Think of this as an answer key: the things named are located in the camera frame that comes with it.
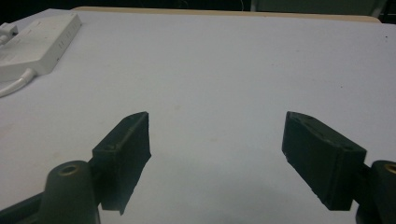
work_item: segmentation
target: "white cable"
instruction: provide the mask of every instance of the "white cable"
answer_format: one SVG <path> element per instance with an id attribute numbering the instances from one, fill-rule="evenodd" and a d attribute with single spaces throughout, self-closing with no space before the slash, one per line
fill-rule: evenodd
<path id="1" fill-rule="evenodd" d="M 27 68 L 25 70 L 25 72 L 21 75 L 20 79 L 16 80 L 15 82 L 11 83 L 9 86 L 0 90 L 0 97 L 7 96 L 7 95 L 11 94 L 12 92 L 17 91 L 18 89 L 24 87 L 36 75 L 37 75 L 37 73 L 35 72 L 35 70 L 33 70 L 31 68 Z"/>
<path id="2" fill-rule="evenodd" d="M 0 45 L 5 45 L 8 42 L 8 36 L 0 35 Z"/>
<path id="3" fill-rule="evenodd" d="M 245 9 L 245 6 L 244 6 L 244 0 L 241 0 L 241 8 L 242 8 L 242 10 L 241 10 L 241 11 L 243 11 L 243 10 Z"/>

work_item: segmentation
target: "white power strip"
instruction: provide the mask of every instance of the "white power strip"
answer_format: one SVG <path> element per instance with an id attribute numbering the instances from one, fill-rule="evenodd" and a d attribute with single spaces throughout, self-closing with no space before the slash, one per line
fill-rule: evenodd
<path id="1" fill-rule="evenodd" d="M 32 22 L 0 48 L 0 82 L 18 79 L 26 69 L 50 73 L 80 26 L 77 13 Z"/>

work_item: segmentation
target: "white tabletop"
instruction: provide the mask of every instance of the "white tabletop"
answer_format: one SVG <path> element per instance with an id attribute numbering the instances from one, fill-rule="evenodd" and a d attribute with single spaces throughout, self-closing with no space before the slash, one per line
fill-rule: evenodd
<path id="1" fill-rule="evenodd" d="M 66 13 L 47 10 L 18 21 Z M 78 13 L 53 72 L 0 99 L 0 208 L 148 111 L 152 158 L 125 214 L 103 223 L 355 223 L 330 212 L 281 151 L 288 110 L 396 161 L 393 25 Z"/>

